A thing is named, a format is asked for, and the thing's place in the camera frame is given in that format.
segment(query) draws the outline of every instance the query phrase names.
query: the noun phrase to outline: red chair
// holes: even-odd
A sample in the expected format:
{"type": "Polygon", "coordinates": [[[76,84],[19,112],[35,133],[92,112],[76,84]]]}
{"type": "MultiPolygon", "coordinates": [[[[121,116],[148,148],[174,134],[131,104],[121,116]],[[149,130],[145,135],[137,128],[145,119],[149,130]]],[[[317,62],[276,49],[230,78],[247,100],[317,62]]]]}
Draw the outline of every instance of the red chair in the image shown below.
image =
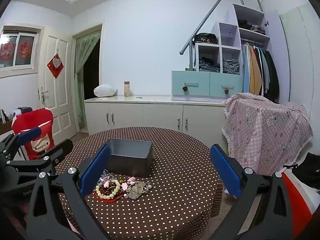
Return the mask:
{"type": "Polygon", "coordinates": [[[39,159],[41,154],[54,147],[52,125],[53,114],[47,108],[20,114],[13,118],[12,129],[15,134],[29,131],[37,126],[41,128],[41,135],[24,146],[30,160],[39,159]]]}

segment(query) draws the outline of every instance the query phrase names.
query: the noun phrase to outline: window frame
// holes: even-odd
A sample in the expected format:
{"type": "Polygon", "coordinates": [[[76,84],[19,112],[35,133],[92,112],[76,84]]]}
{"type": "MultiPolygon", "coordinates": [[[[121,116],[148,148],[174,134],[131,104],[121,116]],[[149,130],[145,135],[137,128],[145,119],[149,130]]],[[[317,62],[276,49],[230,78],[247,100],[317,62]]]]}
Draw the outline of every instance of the window frame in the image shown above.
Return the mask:
{"type": "Polygon", "coordinates": [[[41,49],[41,43],[42,43],[42,38],[44,34],[44,27],[38,26],[38,25],[24,24],[24,23],[8,23],[0,26],[0,35],[3,35],[4,32],[5,34],[10,35],[10,31],[18,32],[18,34],[12,33],[12,36],[17,35],[16,48],[14,51],[14,58],[13,58],[13,66],[5,67],[5,70],[0,68],[0,78],[8,77],[8,76],[38,73],[40,49],[41,49]],[[30,65],[15,65],[20,36],[34,37],[30,65]]]}

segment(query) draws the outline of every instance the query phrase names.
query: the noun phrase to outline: brown tablecloth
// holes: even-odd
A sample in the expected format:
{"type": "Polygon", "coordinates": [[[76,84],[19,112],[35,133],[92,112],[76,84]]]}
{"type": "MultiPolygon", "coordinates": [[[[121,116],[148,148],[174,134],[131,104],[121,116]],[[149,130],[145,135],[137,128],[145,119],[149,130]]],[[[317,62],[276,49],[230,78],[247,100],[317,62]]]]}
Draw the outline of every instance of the brown tablecloth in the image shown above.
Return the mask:
{"type": "MultiPolygon", "coordinates": [[[[211,164],[208,147],[177,131],[128,127],[93,134],[75,143],[57,172],[78,167],[110,138],[152,141],[154,150],[151,177],[137,178],[153,185],[146,195],[115,203],[104,203],[93,194],[85,198],[113,239],[191,240],[203,232],[210,217],[219,214],[222,183],[211,164]]],[[[60,199],[66,212],[71,212],[63,194],[60,199]]]]}

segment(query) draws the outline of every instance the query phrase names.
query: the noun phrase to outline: light blue drawer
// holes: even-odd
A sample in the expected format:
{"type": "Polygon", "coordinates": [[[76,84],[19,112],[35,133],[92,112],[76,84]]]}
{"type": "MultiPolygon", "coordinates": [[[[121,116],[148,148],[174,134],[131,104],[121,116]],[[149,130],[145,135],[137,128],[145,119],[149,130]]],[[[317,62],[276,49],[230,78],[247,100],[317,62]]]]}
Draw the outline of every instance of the light blue drawer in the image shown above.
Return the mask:
{"type": "Polygon", "coordinates": [[[243,92],[243,76],[225,73],[210,73],[210,96],[211,97],[229,97],[236,93],[243,92]],[[225,88],[229,89],[228,95],[225,94],[225,88]]]}
{"type": "Polygon", "coordinates": [[[198,71],[172,71],[172,95],[209,96],[210,73],[198,71]]]}

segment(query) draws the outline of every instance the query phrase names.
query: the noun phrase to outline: window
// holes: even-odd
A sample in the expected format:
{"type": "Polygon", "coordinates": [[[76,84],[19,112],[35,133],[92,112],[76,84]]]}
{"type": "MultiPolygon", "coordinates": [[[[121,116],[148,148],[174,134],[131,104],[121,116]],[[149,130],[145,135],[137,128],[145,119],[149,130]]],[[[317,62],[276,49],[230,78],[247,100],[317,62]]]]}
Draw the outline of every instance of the window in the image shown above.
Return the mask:
{"type": "Polygon", "coordinates": [[[0,72],[34,67],[37,32],[4,30],[0,37],[0,72]]]}

